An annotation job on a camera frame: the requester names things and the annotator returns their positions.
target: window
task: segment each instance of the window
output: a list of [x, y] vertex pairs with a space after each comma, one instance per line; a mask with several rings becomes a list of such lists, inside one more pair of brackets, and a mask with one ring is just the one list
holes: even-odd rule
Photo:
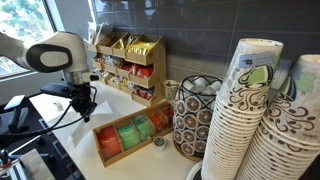
[[[0, 0], [0, 31], [10, 37], [34, 42], [54, 33], [42, 0]], [[0, 78], [28, 72], [6, 57], [0, 57]]]

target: wooden condiment organizer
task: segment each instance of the wooden condiment organizer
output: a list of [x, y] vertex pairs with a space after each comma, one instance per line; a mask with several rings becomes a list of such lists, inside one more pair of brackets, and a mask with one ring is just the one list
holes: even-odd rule
[[[145, 147], [146, 145], [152, 143], [153, 139], [157, 136], [164, 136], [170, 132], [172, 132], [173, 128], [172, 128], [172, 117], [169, 117], [168, 115], [166, 115], [164, 113], [164, 110], [169, 108], [171, 111], [173, 111], [173, 105], [169, 102], [169, 101], [164, 101], [164, 102], [161, 102], [155, 106], [152, 106], [152, 107], [149, 107], [149, 108], [146, 108], [146, 109], [143, 109], [141, 111], [138, 111], [138, 112], [135, 112], [133, 114], [130, 114], [128, 116], [125, 116], [125, 117], [122, 117], [120, 119], [117, 119], [113, 122], [110, 122], [110, 123], [107, 123], [105, 125], [102, 125], [100, 127], [97, 127], [95, 129], [93, 129], [93, 134], [94, 134], [94, 139], [95, 139], [95, 142], [96, 142], [96, 147], [97, 147], [97, 150], [98, 150], [98, 153], [99, 153], [99, 156], [101, 158], [101, 161], [103, 163], [103, 165], [105, 167], [121, 160], [122, 158], [134, 153], [135, 151]], [[98, 139], [98, 136], [97, 134], [102, 131], [104, 128], [107, 128], [107, 127], [115, 127], [116, 129], [120, 129], [122, 127], [125, 127], [126, 125], [129, 125], [129, 124], [132, 124], [132, 121], [131, 121], [131, 118], [136, 116], [136, 115], [145, 115], [145, 117], [149, 118], [149, 122], [152, 124], [152, 121], [150, 120], [150, 116], [152, 115], [153, 112], [157, 112], [157, 113], [160, 113], [162, 115], [163, 118], [165, 118], [165, 121], [167, 121], [167, 127], [162, 129], [161, 131], [158, 131], [155, 132], [155, 135], [152, 136], [152, 137], [148, 137], [147, 140], [143, 141], [143, 142], [140, 142], [139, 144], [135, 145], [134, 147], [131, 147], [130, 149], [127, 149], [127, 150], [124, 150], [123, 147], [122, 147], [122, 152], [111, 157], [111, 158], [108, 158], [108, 159], [105, 159], [101, 153], [101, 150], [102, 148], [100, 147], [100, 143], [99, 143], [99, 139]]]
[[88, 50], [93, 50], [97, 53], [108, 54], [120, 58], [124, 58], [125, 61], [134, 64], [139, 64], [142, 66], [153, 65], [154, 72], [148, 79], [140, 78], [131, 74], [131, 72], [120, 69], [118, 67], [112, 67], [107, 64], [99, 64], [92, 59], [92, 65], [100, 70], [106, 70], [114, 74], [124, 76], [129, 79], [129, 81], [134, 84], [150, 89], [155, 89], [154, 95], [150, 100], [144, 99], [138, 95], [132, 93], [128, 88], [117, 88], [123, 90], [126, 93], [131, 94], [134, 101], [150, 107], [155, 105], [157, 102], [164, 99], [164, 87], [163, 81], [166, 79], [166, 52], [165, 52], [165, 40], [163, 36], [142, 34], [135, 41], [153, 42], [155, 45], [151, 48], [145, 55], [136, 54], [132, 52], [127, 52], [125, 50], [119, 49], [119, 43], [121, 38], [128, 38], [129, 33], [114, 33], [111, 37], [107, 37], [101, 43], [97, 45], [96, 50], [94, 48], [88, 48]]

